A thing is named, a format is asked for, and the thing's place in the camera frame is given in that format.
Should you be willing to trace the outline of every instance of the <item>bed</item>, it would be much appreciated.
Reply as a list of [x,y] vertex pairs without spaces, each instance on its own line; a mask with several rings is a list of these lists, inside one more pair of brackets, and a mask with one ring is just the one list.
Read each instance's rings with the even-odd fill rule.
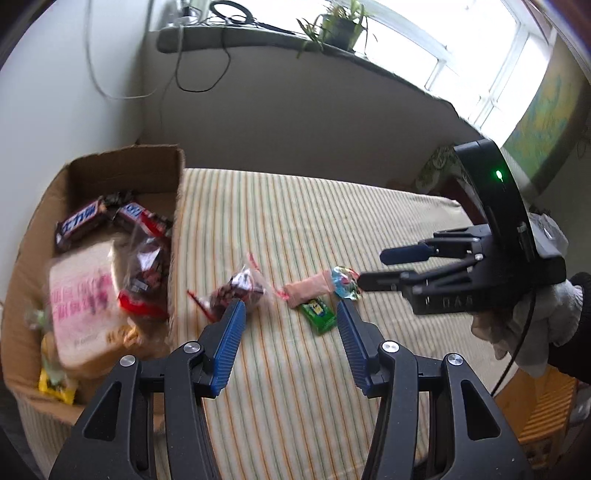
[[[242,267],[249,252],[281,287],[322,269],[383,268],[379,252],[470,225],[460,205],[440,197],[353,183],[191,168],[176,214],[171,273],[171,340],[197,338],[207,325],[186,291],[206,294]],[[443,265],[432,259],[428,267]],[[326,299],[335,309],[334,299]],[[461,353],[487,388],[504,362],[470,334],[466,314],[415,317],[395,293],[365,293],[361,316],[417,355]],[[69,428],[18,401],[25,433],[48,475]],[[378,400],[353,382],[336,329],[317,336],[281,300],[247,320],[228,387],[206,400],[223,478],[356,479],[369,450]],[[417,459],[427,451],[428,401],[420,398]],[[164,434],[155,439],[158,476],[169,478]]]

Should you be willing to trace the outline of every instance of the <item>cable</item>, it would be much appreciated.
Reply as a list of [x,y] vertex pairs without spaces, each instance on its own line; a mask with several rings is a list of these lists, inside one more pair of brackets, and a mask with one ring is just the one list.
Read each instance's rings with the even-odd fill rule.
[[178,57],[177,57],[177,64],[176,67],[174,68],[174,80],[177,84],[177,87],[182,90],[183,92],[187,92],[187,93],[206,93],[209,92],[210,90],[213,90],[215,88],[215,86],[220,83],[220,81],[224,78],[224,76],[226,75],[226,73],[228,72],[229,68],[230,68],[230,64],[232,63],[232,56],[230,55],[230,52],[228,52],[228,49],[226,48],[226,43],[225,43],[225,32],[228,29],[228,22],[231,21],[231,19],[233,17],[228,17],[226,19],[226,22],[224,23],[224,27],[222,28],[222,34],[221,34],[221,42],[222,42],[222,49],[224,51],[224,53],[226,54],[226,56],[228,57],[228,62],[226,63],[226,68],[224,69],[224,71],[222,72],[222,74],[219,76],[219,78],[213,82],[213,84],[211,85],[211,87],[208,87],[204,90],[191,90],[188,88],[184,88],[182,87],[182,85],[180,84],[179,80],[178,80],[178,68],[181,65],[181,59],[183,58],[183,38],[184,38],[184,28],[182,25],[179,25],[179,31],[178,31]]
[[[218,24],[215,23],[211,23],[210,20],[215,18],[215,16],[211,16],[211,17],[207,17],[204,20],[201,20],[198,24],[210,24],[210,25],[225,25],[226,27],[228,26],[227,22],[220,22]],[[177,43],[177,51],[178,51],[178,55],[177,55],[177,61],[176,61],[176,66],[175,69],[173,71],[173,74],[170,76],[168,82],[166,83],[166,86],[164,87],[164,91],[162,93],[162,97],[160,97],[160,101],[158,103],[158,117],[160,119],[160,132],[162,133],[162,135],[164,135],[164,98],[166,97],[167,93],[168,93],[168,89],[170,88],[170,85],[172,84],[173,80],[175,78],[177,78],[177,72],[178,72],[178,66],[180,65],[180,60],[181,60],[181,56],[183,54],[183,49],[180,48],[182,46],[183,43],[183,32],[181,31],[182,29],[182,25],[178,26],[178,43]],[[223,38],[223,34],[224,34],[224,30],[222,30],[222,46],[225,45],[224,42],[224,38]],[[231,60],[231,57],[228,53],[228,51],[225,49],[226,54],[229,57],[229,61]],[[214,85],[212,85],[209,89],[204,90],[203,92],[207,92],[211,89],[213,89],[213,87],[215,87],[220,80],[222,80],[223,76],[226,74],[226,72],[228,71],[230,64],[228,62],[228,65],[226,65],[226,69],[224,70],[224,72],[222,73],[222,76],[220,78],[218,78],[218,80],[216,81],[216,83],[214,83]],[[194,93],[202,93],[201,91],[198,90],[188,90],[185,88],[182,88],[179,86],[179,88],[185,92],[194,92]]]
[[530,329],[531,319],[534,316],[534,309],[535,309],[535,289],[533,289],[531,291],[530,309],[527,312],[527,319],[526,319],[525,325],[523,327],[523,332],[521,332],[521,337],[519,338],[519,342],[517,342],[517,347],[515,347],[515,352],[513,353],[513,355],[511,355],[511,360],[509,361],[509,364],[505,368],[505,371],[502,373],[501,377],[499,378],[499,381],[496,383],[495,388],[492,389],[491,397],[495,396],[496,391],[499,390],[499,387],[505,381],[505,377],[507,376],[507,373],[509,373],[509,370],[513,366],[513,363],[515,362],[517,355],[519,355],[519,350],[521,350],[521,346],[523,345],[523,342],[525,341],[525,337],[527,336],[527,332]]
[[135,96],[115,96],[111,95],[103,90],[100,86],[98,79],[96,78],[95,68],[92,64],[92,59],[90,58],[90,33],[92,30],[92,2],[93,0],[88,0],[86,3],[86,12],[84,17],[84,50],[86,53],[86,64],[88,66],[88,72],[90,74],[90,79],[92,84],[94,85],[95,89],[105,98],[110,100],[137,100],[141,98],[147,98],[153,95],[158,87],[152,90],[150,93],[146,95],[135,95]]

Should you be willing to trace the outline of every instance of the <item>wrapped candy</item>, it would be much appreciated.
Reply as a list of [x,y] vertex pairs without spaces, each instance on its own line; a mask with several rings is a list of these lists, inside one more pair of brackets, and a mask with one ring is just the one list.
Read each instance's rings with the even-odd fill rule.
[[264,298],[271,297],[273,292],[281,295],[269,286],[252,254],[249,254],[242,269],[207,297],[198,298],[191,291],[187,291],[187,294],[197,303],[210,322],[218,322],[232,300],[242,300],[248,313],[253,311]]

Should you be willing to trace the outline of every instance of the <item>window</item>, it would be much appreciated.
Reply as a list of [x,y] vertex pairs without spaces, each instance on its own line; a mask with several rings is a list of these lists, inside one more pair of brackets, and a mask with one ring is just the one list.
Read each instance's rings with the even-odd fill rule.
[[[349,0],[333,0],[347,6]],[[325,0],[241,0],[262,22],[301,33]],[[521,0],[363,0],[369,35],[355,51],[448,100],[502,145],[531,103],[551,43]]]

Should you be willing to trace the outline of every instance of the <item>cardboard box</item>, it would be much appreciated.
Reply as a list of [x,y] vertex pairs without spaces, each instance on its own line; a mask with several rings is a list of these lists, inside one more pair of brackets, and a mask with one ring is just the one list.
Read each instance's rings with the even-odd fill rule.
[[[37,390],[41,335],[29,329],[24,320],[32,306],[41,306],[45,300],[47,269],[55,256],[56,222],[99,195],[125,189],[135,190],[138,203],[148,210],[173,218],[183,168],[184,154],[177,147],[134,145],[74,160],[60,170],[43,194],[12,271],[0,352],[7,386],[36,410],[69,424],[74,424],[83,410],[83,405],[65,405]],[[92,397],[101,381],[81,382],[79,394],[83,403]]]

